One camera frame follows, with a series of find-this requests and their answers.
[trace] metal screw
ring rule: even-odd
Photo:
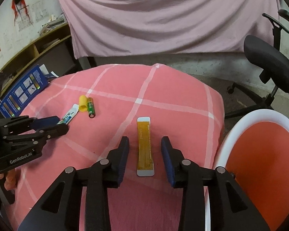
[[[99,161],[99,163],[101,163],[102,165],[107,165],[109,163],[108,159],[102,159]]]
[[[224,167],[218,167],[216,170],[218,173],[221,173],[221,174],[226,172],[226,169]]]
[[[71,172],[73,172],[74,171],[74,168],[73,167],[67,167],[66,169],[65,169],[65,172],[67,173],[67,174],[70,174]]]
[[[185,165],[185,166],[188,166],[188,165],[191,164],[191,161],[188,160],[188,159],[184,159],[184,160],[182,161],[182,164]]]
[[[233,179],[235,179],[235,173],[234,172],[230,172],[230,175],[232,176]]]

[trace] blue gripper pad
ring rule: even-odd
[[[59,121],[60,119],[58,116],[45,117],[45,118],[34,120],[30,124],[30,127],[36,131],[36,130],[55,126]]]
[[[162,138],[160,146],[168,182],[176,188],[179,183],[176,180],[176,173],[180,170],[180,162],[184,160],[184,156],[180,150],[172,147],[168,136]]]
[[[107,159],[111,161],[112,170],[114,170],[118,176],[118,186],[120,186],[123,181],[128,155],[129,139],[127,136],[123,136],[119,147],[111,150],[107,155]]]

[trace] toothpaste tube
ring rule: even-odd
[[[59,121],[57,124],[65,123],[66,125],[74,118],[77,114],[79,106],[78,104],[74,104],[72,108],[63,116],[62,120]]]

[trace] pink sheet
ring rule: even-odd
[[[273,44],[279,0],[59,0],[76,58],[243,51],[248,34]]]
[[[90,167],[116,148],[122,136],[129,137],[130,152],[121,186],[108,190],[112,230],[177,230],[182,190],[172,189],[167,181],[160,141],[169,136],[186,158],[212,167],[223,129],[220,94],[162,64],[110,64],[55,79],[22,114],[62,117],[85,94],[94,99],[96,117],[79,112],[66,135],[48,141],[41,158],[19,168],[16,202],[7,208],[14,230],[66,167]],[[141,116],[151,117],[153,177],[136,175],[136,121]]]

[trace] human hand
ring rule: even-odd
[[[4,174],[0,174],[0,179],[3,179],[3,177],[4,177]],[[11,190],[13,188],[16,188],[16,171],[15,171],[15,169],[8,171],[8,173],[6,174],[4,187],[6,190]]]

